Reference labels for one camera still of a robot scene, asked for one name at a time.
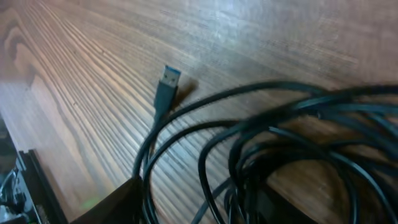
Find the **tangled cable bundle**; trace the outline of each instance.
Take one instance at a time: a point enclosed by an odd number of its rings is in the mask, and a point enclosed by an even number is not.
[[[170,122],[193,110],[232,96],[259,90],[293,90],[309,93],[302,99],[263,111],[255,116],[240,120],[209,121],[190,126],[180,131],[161,145],[155,153],[149,153],[157,135]],[[295,82],[262,82],[222,91],[197,102],[194,102],[156,123],[136,157],[132,177],[140,178],[142,162],[142,189],[144,191],[143,218],[147,223],[159,223],[155,206],[150,193],[150,172],[161,155],[176,141],[195,131],[224,127],[211,138],[201,150],[198,160],[198,172],[206,201],[199,209],[192,223],[199,223],[206,209],[210,208],[217,223],[225,223],[218,210],[215,198],[226,190],[224,209],[228,214],[228,223],[264,223],[257,210],[247,206],[256,200],[253,192],[261,188],[276,169],[300,160],[323,160],[337,171],[343,181],[349,198],[349,223],[363,223],[360,220],[360,198],[358,186],[355,186],[348,173],[354,173],[364,179],[373,189],[383,207],[387,220],[398,223],[398,194],[396,187],[387,184],[375,171],[397,177],[398,171],[394,162],[398,159],[397,140],[398,126],[386,116],[398,114],[398,105],[386,103],[361,103],[361,96],[398,95],[398,85],[373,85],[349,88],[338,91],[326,91],[320,87]],[[358,116],[370,121],[364,122]],[[301,116],[314,116],[318,119],[332,121],[362,135],[359,139],[332,141],[319,144],[308,138],[280,127],[280,124]],[[277,140],[259,142],[245,150],[244,146],[261,133],[272,133]],[[205,162],[209,152],[219,143],[232,136],[238,136],[229,152],[228,169],[230,177],[212,192],[208,183]],[[390,162],[374,161],[368,157],[341,149],[346,146],[365,145],[382,151]]]

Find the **wooden table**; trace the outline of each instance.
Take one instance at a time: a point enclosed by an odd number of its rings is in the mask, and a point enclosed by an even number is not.
[[[259,80],[396,82],[397,10],[396,0],[2,0],[0,112],[17,149],[37,150],[72,221],[131,175],[165,64],[182,71],[180,89],[190,92],[182,105]],[[160,140],[296,97],[228,100],[183,117]],[[310,122],[294,125],[307,135],[333,129]],[[155,167],[155,200],[169,223],[188,223],[203,201],[197,159],[211,135],[178,142]],[[227,155],[211,153],[212,187],[228,174]],[[346,220],[344,190],[336,193],[341,183],[322,163],[286,166],[268,182],[320,223]]]

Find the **usb connector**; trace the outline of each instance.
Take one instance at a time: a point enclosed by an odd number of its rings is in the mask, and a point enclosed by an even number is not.
[[[172,109],[180,75],[180,71],[170,66],[165,66],[163,77],[160,79],[156,89],[154,101],[155,123],[159,122]]]

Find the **cable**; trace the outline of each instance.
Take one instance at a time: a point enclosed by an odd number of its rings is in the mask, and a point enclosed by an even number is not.
[[[171,136],[170,139],[159,146],[155,153],[149,153],[151,146],[156,142],[157,135],[173,120],[225,98],[270,89],[302,91],[309,93],[309,96],[245,119],[209,121],[196,124]],[[376,172],[382,172],[392,177],[397,176],[398,170],[394,162],[398,158],[398,150],[396,149],[398,129],[386,117],[391,114],[398,114],[398,106],[356,102],[356,99],[360,96],[396,95],[398,94],[398,85],[373,85],[326,91],[317,86],[295,82],[254,83],[222,91],[167,115],[171,110],[170,105],[175,98],[176,90],[177,83],[173,82],[172,88],[169,90],[163,88],[160,96],[156,94],[155,102],[163,101],[160,106],[158,103],[155,104],[156,112],[163,111],[162,118],[157,119],[159,116],[156,116],[155,125],[142,143],[132,169],[132,178],[139,179],[141,165],[144,163],[142,166],[142,190],[144,193],[142,216],[147,223],[159,223],[150,193],[150,173],[155,163],[179,139],[199,130],[211,128],[224,128],[224,130],[211,138],[200,153],[198,171],[206,202],[201,206],[192,223],[199,223],[207,208],[211,210],[217,223],[225,223],[215,203],[215,198],[224,190],[227,190],[224,198],[224,209],[229,217],[228,223],[239,223],[239,220],[250,224],[262,223],[260,220],[263,220],[264,217],[261,216],[261,211],[253,207],[256,204],[257,197],[259,197],[256,192],[261,190],[261,184],[264,184],[264,180],[281,166],[294,161],[309,159],[326,161],[336,169],[349,196],[349,223],[363,223],[363,220],[359,216],[361,197],[358,195],[358,186],[355,186],[355,182],[352,181],[348,173],[354,173],[364,179],[377,195],[389,222],[398,223],[396,189],[388,185]],[[353,113],[371,121],[372,125],[363,122],[357,116],[351,116]],[[334,122],[358,132],[366,139],[341,139],[320,144],[299,133],[279,127],[280,124],[301,116],[314,116],[321,120]],[[275,134],[277,140],[257,143],[242,153],[248,142],[264,132]],[[228,169],[230,177],[211,192],[205,169],[207,155],[219,143],[233,136],[238,138],[229,153]],[[346,146],[360,144],[384,152],[390,161],[374,161],[341,150]]]

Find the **black cable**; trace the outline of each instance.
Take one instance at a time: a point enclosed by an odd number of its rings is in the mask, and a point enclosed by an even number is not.
[[[159,103],[155,104],[156,111],[164,112],[170,110],[176,89],[175,85],[170,90],[166,88],[162,89],[161,97],[164,100],[155,99],[155,102],[163,102],[160,106]],[[154,145],[157,135],[173,120],[218,100],[266,89],[303,91],[309,93],[310,96],[246,119],[210,121],[191,126],[171,136],[153,155],[149,153],[150,147]],[[396,126],[388,121],[386,116],[398,114],[398,106],[355,102],[357,97],[364,95],[396,94],[398,94],[397,85],[374,85],[346,90],[326,91],[316,86],[295,82],[262,82],[222,91],[221,93],[209,96],[179,109],[169,116],[162,116],[162,119],[157,119],[158,122],[155,123],[148,137],[142,143],[132,170],[132,178],[139,178],[141,164],[144,162],[142,176],[142,187],[145,198],[143,201],[143,217],[147,223],[158,223],[149,184],[150,172],[161,155],[173,143],[188,134],[202,129],[224,127],[225,129],[210,139],[201,151],[198,160],[198,171],[206,202],[201,206],[192,223],[199,223],[207,207],[210,208],[217,223],[224,223],[215,203],[215,198],[224,190],[227,190],[224,198],[224,208],[229,216],[228,223],[237,223],[239,219],[243,220],[244,223],[259,223],[261,214],[255,211],[254,207],[247,207],[245,201],[251,198],[249,200],[251,204],[256,204],[254,203],[256,201],[255,191],[261,189],[263,180],[276,169],[290,162],[308,159],[327,161],[336,169],[348,191],[350,223],[361,223],[362,221],[359,219],[361,210],[359,206],[360,196],[358,195],[355,184],[348,175],[349,172],[355,173],[360,178],[366,180],[376,193],[387,214],[388,220],[391,223],[398,223],[396,214],[398,196],[396,189],[389,186],[375,172],[375,170],[378,170],[386,175],[396,176],[396,166],[340,150],[345,146],[363,144],[385,152],[390,162],[396,161],[398,158],[398,150],[396,149],[398,132],[396,131]],[[346,115],[347,113],[356,113],[372,121],[375,125],[365,124],[359,119]],[[305,138],[299,133],[278,127],[279,124],[300,116],[316,116],[319,119],[338,123],[362,134],[366,139],[343,139],[319,144]],[[378,128],[385,130],[388,135],[380,132]],[[263,132],[273,133],[278,136],[278,139],[276,141],[257,143],[241,154],[245,145],[252,138]],[[238,136],[238,138],[229,154],[228,169],[230,178],[226,179],[219,187],[211,192],[205,169],[206,157],[217,144],[232,136]]]

